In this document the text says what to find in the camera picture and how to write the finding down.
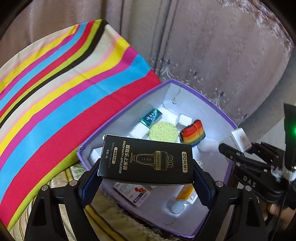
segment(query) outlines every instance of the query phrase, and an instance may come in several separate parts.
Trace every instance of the striped fabric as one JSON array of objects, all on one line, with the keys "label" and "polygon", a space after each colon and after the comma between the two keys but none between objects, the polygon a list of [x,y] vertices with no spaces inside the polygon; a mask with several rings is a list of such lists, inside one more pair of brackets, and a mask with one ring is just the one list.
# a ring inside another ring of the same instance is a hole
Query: striped fabric
[{"label": "striped fabric", "polygon": [[77,161],[76,148],[159,84],[104,20],[28,46],[0,69],[0,218],[14,225],[40,187]]}]

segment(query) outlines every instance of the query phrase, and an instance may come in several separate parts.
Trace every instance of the curtain fold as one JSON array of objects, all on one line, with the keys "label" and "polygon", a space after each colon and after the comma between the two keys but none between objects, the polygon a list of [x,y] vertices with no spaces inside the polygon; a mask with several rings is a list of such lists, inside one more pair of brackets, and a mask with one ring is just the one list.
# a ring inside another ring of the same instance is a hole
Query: curtain fold
[{"label": "curtain fold", "polygon": [[270,95],[294,47],[259,0],[33,0],[0,41],[0,67],[36,40],[98,18],[162,81],[191,86],[237,124]]},{"label": "curtain fold", "polygon": [[286,69],[293,49],[287,32],[259,1],[166,3],[165,24],[156,25],[163,29],[161,39],[155,35],[150,60],[156,74],[188,84],[242,123]]},{"label": "curtain fold", "polygon": [[128,37],[132,0],[33,0],[0,41],[0,67],[19,51],[53,32],[103,18]]}]

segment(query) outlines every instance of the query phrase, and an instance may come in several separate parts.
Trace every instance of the white box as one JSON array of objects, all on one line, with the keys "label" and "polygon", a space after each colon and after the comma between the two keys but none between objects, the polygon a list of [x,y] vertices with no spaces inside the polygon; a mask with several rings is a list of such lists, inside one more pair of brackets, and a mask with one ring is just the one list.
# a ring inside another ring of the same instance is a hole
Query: white box
[{"label": "white box", "polygon": [[250,140],[242,128],[232,131],[221,143],[225,143],[241,152],[246,152],[252,147]]},{"label": "white box", "polygon": [[176,127],[179,131],[183,130],[185,127],[192,124],[192,118],[179,114],[177,121],[176,121]]},{"label": "white box", "polygon": [[149,192],[142,185],[136,184],[116,183],[114,188],[137,207],[141,206],[151,194],[151,192]]}]

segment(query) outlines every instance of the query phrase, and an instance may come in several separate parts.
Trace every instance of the small white package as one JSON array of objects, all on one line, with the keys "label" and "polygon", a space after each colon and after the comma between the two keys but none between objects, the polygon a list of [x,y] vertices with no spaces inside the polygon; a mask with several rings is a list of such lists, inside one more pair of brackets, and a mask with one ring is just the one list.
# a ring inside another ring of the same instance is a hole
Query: small white package
[{"label": "small white package", "polygon": [[141,206],[151,194],[151,192],[149,192],[142,185],[136,184],[116,183],[114,188],[137,207]]},{"label": "small white package", "polygon": [[96,163],[96,161],[101,158],[101,154],[102,154],[102,147],[93,149],[91,151],[91,154],[89,156],[89,162],[91,165],[94,165]]},{"label": "small white package", "polygon": [[163,106],[160,107],[158,110],[162,113],[162,116],[159,119],[159,121],[168,122],[173,125],[176,125],[176,121],[177,121],[178,116],[176,116],[174,113],[170,112],[169,110],[167,110]]},{"label": "small white package", "polygon": [[134,138],[137,139],[142,139],[144,136],[147,135],[147,133],[149,132],[149,128],[147,126],[145,126],[144,124],[142,124],[141,122],[139,122],[130,132],[130,135]]},{"label": "small white package", "polygon": [[246,152],[252,147],[250,140],[242,128],[232,131],[221,143],[225,143],[241,152]]},{"label": "small white package", "polygon": [[183,130],[185,127],[192,124],[192,118],[179,114],[177,121],[176,121],[176,127],[179,131]]}]

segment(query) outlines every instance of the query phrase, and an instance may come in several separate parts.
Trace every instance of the gold illustration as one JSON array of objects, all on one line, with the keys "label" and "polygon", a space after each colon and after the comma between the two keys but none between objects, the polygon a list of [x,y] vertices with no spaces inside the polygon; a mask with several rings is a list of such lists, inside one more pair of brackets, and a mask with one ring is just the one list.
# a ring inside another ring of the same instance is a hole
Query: gold illustration
[{"label": "gold illustration", "polygon": [[167,170],[173,167],[173,156],[165,151],[155,151],[153,154],[138,154],[131,153],[131,162],[152,166],[155,170]]}]

